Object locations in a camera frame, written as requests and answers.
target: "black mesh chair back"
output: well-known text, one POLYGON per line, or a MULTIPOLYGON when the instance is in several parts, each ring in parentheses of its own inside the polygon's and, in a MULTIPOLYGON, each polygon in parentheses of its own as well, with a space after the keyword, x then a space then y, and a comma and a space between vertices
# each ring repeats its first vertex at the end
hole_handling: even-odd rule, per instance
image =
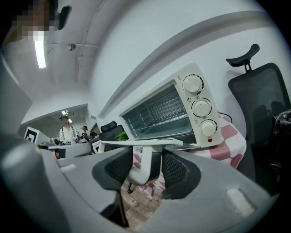
MULTIPOLYGON (((117 141, 117 136, 119 134, 121 134, 123 131, 124 131, 124 129, 123 129, 122 125, 117 125, 116 127, 99 134, 99 138, 102 141, 117 141)), ((110 150, 120 148, 120 146, 106 144, 105 148, 107 151, 110 151, 110 150)))
POLYGON ((116 123, 115 121, 112 121, 112 122, 110 122, 110 123, 107 124, 107 125, 103 125, 103 126, 101 126, 101 131, 102 131, 102 132, 107 132, 107 131, 109 131, 109 130, 115 128, 116 126, 117 126, 117 123, 116 123))
POLYGON ((273 117, 291 109, 290 99, 277 65, 268 63, 231 79, 228 86, 246 120, 246 140, 251 148, 270 142, 273 117))

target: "person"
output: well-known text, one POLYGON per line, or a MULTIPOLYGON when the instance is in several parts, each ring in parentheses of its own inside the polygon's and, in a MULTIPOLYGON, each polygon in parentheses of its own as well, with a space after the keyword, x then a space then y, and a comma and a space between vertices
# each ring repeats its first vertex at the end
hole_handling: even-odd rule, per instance
POLYGON ((77 135, 76 131, 69 124, 69 118, 67 116, 62 117, 60 120, 63 127, 60 129, 60 140, 70 141, 71 144, 76 144, 74 137, 77 135))
MULTIPOLYGON (((86 130, 88 130, 87 126, 83 126, 83 127, 78 131, 79 136, 82 137, 82 133, 86 134, 86 130)), ((83 138, 80 140, 80 143, 84 143, 84 142, 87 142, 87 140, 83 137, 83 138)))

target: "white knob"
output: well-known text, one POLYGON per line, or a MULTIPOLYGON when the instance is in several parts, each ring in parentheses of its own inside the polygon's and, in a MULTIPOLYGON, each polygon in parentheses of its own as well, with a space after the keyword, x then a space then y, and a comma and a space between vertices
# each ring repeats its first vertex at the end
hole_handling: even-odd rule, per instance
POLYGON ((192 111, 194 112, 194 114, 199 117, 207 116, 210 110, 211 110, 211 106, 205 100, 196 101, 194 103, 194 106, 192 107, 192 111))
POLYGON ((201 125, 201 132, 206 136, 210 137, 215 133, 216 126, 212 122, 204 122, 201 125))
POLYGON ((184 81, 184 87, 191 93, 198 92, 201 86, 201 80, 198 77, 188 77, 184 81))

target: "chair headrest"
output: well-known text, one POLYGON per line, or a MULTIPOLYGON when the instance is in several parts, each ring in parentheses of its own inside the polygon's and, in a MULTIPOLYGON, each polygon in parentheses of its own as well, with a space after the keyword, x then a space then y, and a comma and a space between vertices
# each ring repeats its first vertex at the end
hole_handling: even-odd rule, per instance
POLYGON ((107 132, 107 131, 109 131, 109 130, 115 128, 116 126, 117 126, 117 123, 116 123, 115 121, 112 121, 112 122, 110 122, 110 123, 107 124, 107 125, 103 125, 103 126, 101 126, 101 131, 102 131, 102 132, 107 132))

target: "black chair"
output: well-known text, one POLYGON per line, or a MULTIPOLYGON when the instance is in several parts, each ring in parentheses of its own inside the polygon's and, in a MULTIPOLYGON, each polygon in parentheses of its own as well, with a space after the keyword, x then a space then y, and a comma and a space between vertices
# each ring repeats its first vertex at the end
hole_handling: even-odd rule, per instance
POLYGON ((114 129, 116 126, 117 126, 117 123, 115 121, 112 121, 107 125, 101 126, 101 132, 107 132, 111 129, 114 129))
MULTIPOLYGON (((121 134, 124 129, 122 125, 117 125, 115 121, 110 122, 107 125, 101 126, 102 133, 99 134, 99 138, 102 141, 117 141, 117 136, 121 134)), ((115 145, 105 145, 105 151, 110 151, 120 148, 120 146, 115 145)))
POLYGON ((291 103, 277 65, 268 63, 251 69, 250 59, 259 50, 260 47, 253 44, 245 55, 226 60, 232 67, 244 66, 246 70, 245 74, 231 79, 228 86, 243 111, 247 146, 250 147, 247 148, 238 170, 255 179, 270 194, 274 194, 276 178, 268 162, 268 158, 272 156, 270 141, 273 119, 290 109, 291 103))

